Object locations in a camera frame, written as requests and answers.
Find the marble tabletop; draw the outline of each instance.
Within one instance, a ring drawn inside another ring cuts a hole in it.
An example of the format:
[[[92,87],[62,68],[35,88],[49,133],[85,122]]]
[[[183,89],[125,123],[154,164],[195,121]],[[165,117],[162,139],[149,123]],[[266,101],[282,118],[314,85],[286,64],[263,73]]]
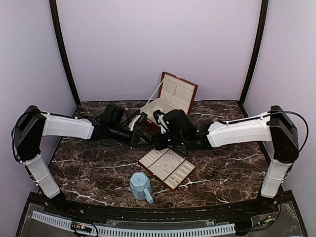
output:
[[[82,103],[76,116],[94,117],[102,113],[108,103]],[[131,115],[146,102],[113,103]],[[198,125],[218,119],[240,119],[243,115],[235,101],[196,101],[189,118]],[[152,132],[146,127],[137,129],[151,137]],[[107,147],[105,143],[116,146]],[[68,200],[138,208],[198,207],[254,199],[268,169],[256,142],[226,145],[210,151],[190,151],[186,159],[196,169],[172,192],[138,164],[151,149],[153,147],[131,148],[114,140],[63,138],[49,169]],[[154,204],[136,200],[129,189],[130,177],[141,171],[150,179]]]

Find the black cable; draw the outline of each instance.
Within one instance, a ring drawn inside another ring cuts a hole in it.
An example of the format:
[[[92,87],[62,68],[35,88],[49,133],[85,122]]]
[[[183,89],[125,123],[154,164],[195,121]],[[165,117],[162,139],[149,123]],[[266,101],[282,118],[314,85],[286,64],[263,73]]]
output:
[[[137,115],[139,113],[139,110],[137,110],[135,113],[133,113],[130,117],[128,117],[127,112],[125,110],[124,110],[124,112],[127,116],[127,119],[125,121],[121,122],[120,123],[121,125],[128,123],[135,115]]]
[[[118,146],[118,145],[121,145],[120,143],[116,143],[116,144],[113,144],[113,145],[107,145],[103,142],[100,142],[100,145],[101,146],[104,146],[104,147],[115,147],[115,146]]]
[[[280,189],[280,188],[279,188],[279,193],[280,193],[280,200],[279,200],[279,203],[280,203],[280,211],[278,212],[277,217],[273,220],[273,222],[272,222],[271,224],[267,225],[266,227],[259,228],[259,229],[255,229],[256,227],[258,227],[258,225],[252,226],[252,227],[250,227],[250,228],[248,228],[248,229],[244,229],[244,230],[235,229],[236,232],[238,233],[238,232],[263,231],[263,230],[265,230],[265,229],[271,227],[271,226],[278,220],[278,218],[279,218],[280,215],[281,215],[281,211],[282,211],[282,194],[281,194],[281,189]]]
[[[263,117],[266,118],[266,117],[269,117],[269,116],[272,116],[272,115],[280,115],[280,114],[292,114],[292,115],[296,115],[298,116],[299,118],[301,118],[301,120],[303,120],[303,122],[305,123],[305,126],[306,126],[306,137],[305,137],[305,140],[303,142],[303,145],[301,146],[299,152],[301,152],[301,150],[304,148],[306,142],[307,142],[307,138],[308,138],[308,135],[309,135],[309,127],[308,127],[308,124],[307,124],[307,121],[305,120],[305,118],[303,116],[301,116],[300,114],[296,113],[296,112],[292,112],[292,111],[278,111],[278,112],[272,112],[270,114],[267,114],[267,115],[264,115]]]
[[[80,220],[82,220],[82,221],[84,221],[84,222],[86,222],[86,223],[89,223],[90,225],[92,225],[92,226],[95,228],[96,237],[99,237],[99,230],[98,230],[98,228],[95,226],[95,224],[92,223],[91,221],[88,221],[88,220],[86,220],[86,219],[84,219],[84,218],[81,218],[81,217],[78,217],[78,216],[73,216],[73,215],[68,215],[68,214],[66,214],[66,213],[62,213],[62,212],[56,210],[56,208],[54,207],[54,205],[53,205],[50,201],[47,201],[46,203],[47,203],[48,205],[50,205],[50,207],[51,207],[54,211],[56,211],[57,213],[59,213],[59,214],[62,215],[62,216],[69,217],[69,218],[71,218],[71,219],[77,218],[77,219],[80,219]]]

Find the black metal frame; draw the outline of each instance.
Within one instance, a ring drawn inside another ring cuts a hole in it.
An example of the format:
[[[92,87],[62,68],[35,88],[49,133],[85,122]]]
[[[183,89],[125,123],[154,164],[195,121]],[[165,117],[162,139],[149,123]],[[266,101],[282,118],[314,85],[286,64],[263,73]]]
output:
[[[280,197],[276,196],[275,200],[279,201]],[[303,236],[307,237],[307,231],[298,209],[296,200],[292,191],[286,191],[281,196],[282,203],[292,202],[295,208],[296,215],[298,217],[300,227]],[[47,198],[43,195],[30,192],[27,202],[24,206],[24,210],[20,219],[16,236],[19,237],[22,231],[24,219],[27,214],[27,210],[30,203],[40,205],[44,207],[44,211],[60,215],[50,205],[46,205]],[[121,208],[121,207],[109,207],[99,206],[93,204],[86,204],[76,201],[66,201],[67,206],[77,213],[79,218],[83,218],[87,221],[107,223],[109,220],[120,220],[124,217],[124,221],[133,222],[171,222],[176,224],[181,221],[196,221],[196,220],[211,220],[215,219],[216,222],[230,222],[230,223],[244,223],[250,221],[249,214],[238,211],[243,206],[249,206],[253,204],[255,200],[248,200],[223,205],[192,207],[192,208],[177,208],[177,209],[159,209],[157,213],[156,209],[142,209],[142,208]]]
[[[253,51],[252,51],[252,55],[251,55],[251,60],[250,60],[246,80],[245,80],[245,83],[243,85],[243,89],[242,89],[241,96],[239,99],[239,102],[242,106],[245,103],[245,100],[246,100],[246,97],[247,97],[247,94],[248,94],[248,91],[250,88],[251,80],[253,78],[253,73],[255,71],[255,67],[256,67],[256,63],[257,63],[257,59],[258,59],[258,55],[259,55],[259,50],[260,50],[260,46],[261,46],[262,36],[263,36],[263,30],[265,27],[265,22],[266,22],[266,17],[267,17],[268,2],[269,2],[269,0],[262,0],[262,3],[261,3],[261,10],[260,10],[256,40],[255,40],[255,44],[253,46]]]
[[[55,29],[55,35],[58,43],[58,48],[59,48],[59,53],[61,60],[64,65],[64,70],[66,73],[67,81],[71,90],[71,93],[73,95],[73,98],[75,100],[76,105],[79,105],[80,98],[78,95],[78,91],[75,85],[74,77],[71,73],[67,53],[66,53],[66,48],[63,40],[63,35],[60,27],[60,22],[59,22],[59,17],[58,17],[58,9],[57,9],[57,3],[56,0],[49,0],[50,3],[50,11],[51,11],[51,17],[53,19],[53,24],[54,24],[54,29]]]

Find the blue plastic cup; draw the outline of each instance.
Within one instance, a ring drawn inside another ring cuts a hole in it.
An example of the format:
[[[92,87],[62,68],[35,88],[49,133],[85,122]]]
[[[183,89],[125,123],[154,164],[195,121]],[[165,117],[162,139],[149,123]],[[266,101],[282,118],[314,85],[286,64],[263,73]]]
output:
[[[129,182],[130,189],[133,196],[137,200],[147,200],[150,204],[154,203],[151,196],[152,188],[150,186],[150,180],[143,172],[134,173]]]

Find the open wooden box lid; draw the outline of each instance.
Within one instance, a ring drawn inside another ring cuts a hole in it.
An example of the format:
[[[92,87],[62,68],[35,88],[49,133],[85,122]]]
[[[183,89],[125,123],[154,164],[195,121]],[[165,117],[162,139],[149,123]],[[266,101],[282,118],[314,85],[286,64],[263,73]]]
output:
[[[148,115],[146,124],[152,130],[159,129],[153,117],[153,113],[156,110],[161,110],[166,114],[171,110],[181,109],[186,114],[189,114],[192,110],[197,90],[198,85],[173,74],[163,72],[159,85],[158,99],[147,103],[141,108],[141,112],[145,112]]]

